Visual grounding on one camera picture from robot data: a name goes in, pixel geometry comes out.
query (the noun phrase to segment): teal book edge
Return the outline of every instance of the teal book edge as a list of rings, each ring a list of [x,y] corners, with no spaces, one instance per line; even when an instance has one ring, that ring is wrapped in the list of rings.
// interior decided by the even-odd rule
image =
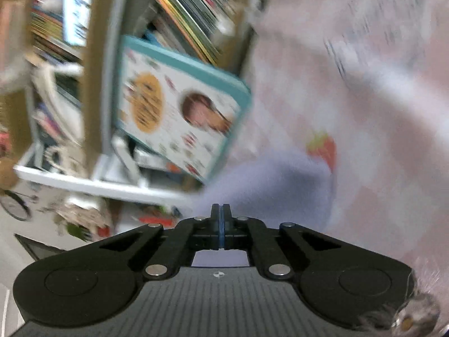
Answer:
[[[123,123],[118,117],[118,103],[123,87],[123,57],[126,49],[132,49],[133,51],[141,53],[165,65],[183,71],[206,85],[210,85],[214,89],[230,95],[240,106],[239,115],[234,120],[230,135],[223,141],[220,155],[215,159],[212,171],[210,171],[207,178],[202,179],[203,182],[207,182],[214,177],[214,175],[219,171],[220,166],[224,163],[229,146],[235,139],[240,125],[242,124],[242,120],[250,109],[252,98],[249,87],[237,76],[212,65],[205,64],[196,58],[176,53],[163,47],[158,47],[143,39],[138,39],[130,35],[124,35],[122,37],[120,50],[118,53],[118,80],[115,85],[116,92],[114,93],[114,122],[116,123],[116,126],[125,133],[126,131],[123,128]],[[144,147],[148,148],[148,146],[138,138],[135,138],[134,136],[130,137]]]

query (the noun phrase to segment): striped gray panel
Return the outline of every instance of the striped gray panel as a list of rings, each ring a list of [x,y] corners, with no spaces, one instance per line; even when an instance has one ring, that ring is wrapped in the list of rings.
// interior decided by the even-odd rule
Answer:
[[[14,337],[362,337],[313,314],[286,282],[255,268],[183,268],[148,282],[136,300],[110,320],[79,329],[27,323]]]

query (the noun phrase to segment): blue strip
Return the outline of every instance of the blue strip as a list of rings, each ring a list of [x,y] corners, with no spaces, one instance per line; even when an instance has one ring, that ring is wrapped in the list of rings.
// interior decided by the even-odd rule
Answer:
[[[224,249],[225,246],[225,214],[223,213],[223,207],[220,206],[218,211],[218,247]]]

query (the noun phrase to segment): book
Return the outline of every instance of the book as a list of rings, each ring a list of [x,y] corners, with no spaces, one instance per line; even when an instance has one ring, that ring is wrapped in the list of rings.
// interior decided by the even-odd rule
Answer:
[[[116,124],[200,181],[222,162],[251,104],[236,76],[197,59],[124,36]]]

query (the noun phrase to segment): pink and white checkered fabric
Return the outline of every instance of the pink and white checkered fabric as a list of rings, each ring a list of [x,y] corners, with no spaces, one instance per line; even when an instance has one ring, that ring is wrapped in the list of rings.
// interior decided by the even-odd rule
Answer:
[[[449,265],[449,0],[381,3],[270,1],[248,64],[254,107],[230,161],[327,131],[338,151],[327,232]],[[330,52],[340,41],[356,55]]]

